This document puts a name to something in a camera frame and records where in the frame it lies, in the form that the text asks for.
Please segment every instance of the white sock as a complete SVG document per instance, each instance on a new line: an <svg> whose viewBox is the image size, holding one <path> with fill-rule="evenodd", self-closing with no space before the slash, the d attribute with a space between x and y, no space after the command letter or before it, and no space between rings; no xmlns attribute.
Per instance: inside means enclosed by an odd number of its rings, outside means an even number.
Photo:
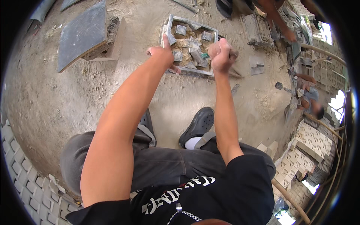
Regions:
<svg viewBox="0 0 360 225"><path fill-rule="evenodd" d="M194 150L196 143L198 143L200 139L201 137L190 138L187 142L185 142L185 148L189 150Z"/></svg>

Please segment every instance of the black shoe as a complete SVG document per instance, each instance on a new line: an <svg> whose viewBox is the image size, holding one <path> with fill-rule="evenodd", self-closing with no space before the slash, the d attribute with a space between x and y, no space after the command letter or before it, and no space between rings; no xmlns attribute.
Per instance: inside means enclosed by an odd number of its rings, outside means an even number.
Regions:
<svg viewBox="0 0 360 225"><path fill-rule="evenodd" d="M154 129L153 129L153 123L151 122L151 116L150 116L149 108L146 109L144 115L140 119L139 124L144 125L145 127L147 127L149 129L149 131L154 135L154 138L156 140L156 137L155 137L155 134L154 134Z"/></svg>
<svg viewBox="0 0 360 225"><path fill-rule="evenodd" d="M179 138L179 145L185 148L190 138L202 137L214 124L214 110L210 107L200 109L194 116L189 127Z"/></svg>
<svg viewBox="0 0 360 225"><path fill-rule="evenodd" d="M219 13L225 18L231 18L233 12L233 0L216 0L216 8Z"/></svg>

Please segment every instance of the gray shirt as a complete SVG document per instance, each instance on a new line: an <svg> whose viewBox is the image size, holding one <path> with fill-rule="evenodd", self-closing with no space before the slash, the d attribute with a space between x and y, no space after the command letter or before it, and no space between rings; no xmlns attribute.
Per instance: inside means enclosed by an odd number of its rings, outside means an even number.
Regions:
<svg viewBox="0 0 360 225"><path fill-rule="evenodd" d="M307 113L311 113L311 101L310 101L310 99L313 99L313 100L315 100L315 101L318 101L318 100L319 100L319 92L318 92L314 87L312 87L312 86L310 87L309 90L310 90L310 91L307 91L307 90L305 89L304 95L303 95L304 99L305 99L307 102L309 102L309 108L305 110L305 112L307 112Z"/></svg>

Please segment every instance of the wall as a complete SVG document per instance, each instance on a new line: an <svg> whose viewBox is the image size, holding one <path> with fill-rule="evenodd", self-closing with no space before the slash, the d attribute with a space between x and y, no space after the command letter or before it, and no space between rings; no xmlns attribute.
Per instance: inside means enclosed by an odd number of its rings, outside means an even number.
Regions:
<svg viewBox="0 0 360 225"><path fill-rule="evenodd" d="M8 123L1 128L1 142L14 187L34 222L37 225L69 225L65 216L82 207L60 191L54 181L39 175Z"/></svg>

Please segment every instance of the worker's arm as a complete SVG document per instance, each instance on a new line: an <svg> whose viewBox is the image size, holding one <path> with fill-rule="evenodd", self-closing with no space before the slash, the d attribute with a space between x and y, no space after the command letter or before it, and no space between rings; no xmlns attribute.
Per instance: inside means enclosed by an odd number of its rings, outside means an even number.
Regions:
<svg viewBox="0 0 360 225"><path fill-rule="evenodd" d="M306 81L310 81L310 82L316 84L315 78L313 78L313 77L311 77L311 76L309 76L309 75L305 75L305 74L302 74L302 73L297 73L297 74L295 74L295 76L301 77L301 78L303 78L303 79L306 80Z"/></svg>
<svg viewBox="0 0 360 225"><path fill-rule="evenodd" d="M229 69L236 59L233 55L229 58L230 49L226 39L221 38L208 51L216 81L216 142L226 165L244 154L239 146L238 120L229 83Z"/></svg>
<svg viewBox="0 0 360 225"><path fill-rule="evenodd" d="M275 6L274 0L259 0L258 2L266 11L269 22L273 20L289 41L296 42L295 34L288 28L286 23L281 18Z"/></svg>
<svg viewBox="0 0 360 225"><path fill-rule="evenodd" d="M100 117L81 173L85 207L130 197L136 128L166 69L178 69L167 36L163 39L165 48L148 50L152 56L124 81Z"/></svg>

